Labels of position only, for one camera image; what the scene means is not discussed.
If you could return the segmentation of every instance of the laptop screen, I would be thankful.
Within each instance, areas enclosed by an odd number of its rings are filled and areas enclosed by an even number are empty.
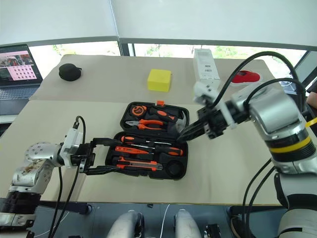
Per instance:
[[[39,84],[42,80],[27,45],[0,47],[0,86]]]

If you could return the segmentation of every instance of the white cable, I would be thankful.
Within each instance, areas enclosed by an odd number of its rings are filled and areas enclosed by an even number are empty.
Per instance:
[[[161,231],[160,231],[160,236],[159,236],[159,238],[162,238],[165,216],[166,216],[166,212],[167,212],[169,206],[170,206],[170,204],[168,204],[168,206],[167,206],[167,208],[166,208],[166,210],[165,210],[165,213],[164,213],[164,217],[163,217],[163,221],[162,221],[162,229],[161,229]]]
[[[60,223],[61,223],[62,221],[64,221],[64,219],[67,217],[68,214],[69,214],[69,212],[63,217],[63,219],[61,219]],[[44,232],[44,233],[42,233],[42,234],[40,234],[40,235],[34,236],[34,238],[35,238],[35,237],[40,237],[40,236],[42,236],[42,235],[45,235],[45,234],[48,233],[48,232],[50,232],[50,230],[48,230],[47,232]]]

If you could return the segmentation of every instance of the laptop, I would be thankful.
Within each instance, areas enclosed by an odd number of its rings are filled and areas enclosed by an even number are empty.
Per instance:
[[[0,115],[17,115],[43,81],[26,44],[0,47]]]

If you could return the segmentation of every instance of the tool kit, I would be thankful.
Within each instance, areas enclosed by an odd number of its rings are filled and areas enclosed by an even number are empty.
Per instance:
[[[176,138],[188,123],[186,108],[163,101],[130,103],[120,122],[124,131],[114,137],[122,144],[109,148],[105,164],[131,176],[181,179],[187,169],[188,146]]]

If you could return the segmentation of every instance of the white box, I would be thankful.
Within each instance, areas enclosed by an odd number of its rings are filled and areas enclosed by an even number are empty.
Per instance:
[[[211,50],[195,49],[193,64],[196,81],[208,84],[214,89],[219,87],[220,77]]]

